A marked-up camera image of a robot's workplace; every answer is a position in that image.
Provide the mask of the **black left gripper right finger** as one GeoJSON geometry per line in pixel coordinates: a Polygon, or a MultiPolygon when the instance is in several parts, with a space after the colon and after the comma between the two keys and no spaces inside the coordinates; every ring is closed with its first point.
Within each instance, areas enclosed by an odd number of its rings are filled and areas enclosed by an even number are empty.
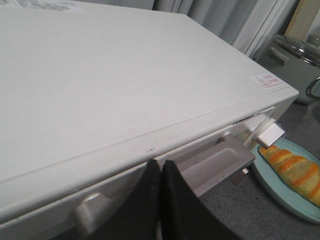
{"type": "Polygon", "coordinates": [[[161,231],[164,240],[239,240],[199,200],[175,162],[161,172],[161,231]]]}

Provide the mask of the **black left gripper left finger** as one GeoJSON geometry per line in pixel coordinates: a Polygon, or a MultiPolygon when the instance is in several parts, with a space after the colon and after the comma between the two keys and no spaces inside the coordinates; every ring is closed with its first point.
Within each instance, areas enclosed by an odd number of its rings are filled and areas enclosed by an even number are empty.
{"type": "Polygon", "coordinates": [[[140,180],[118,210],[94,233],[92,240],[155,240],[160,167],[150,159],[140,180]]]}

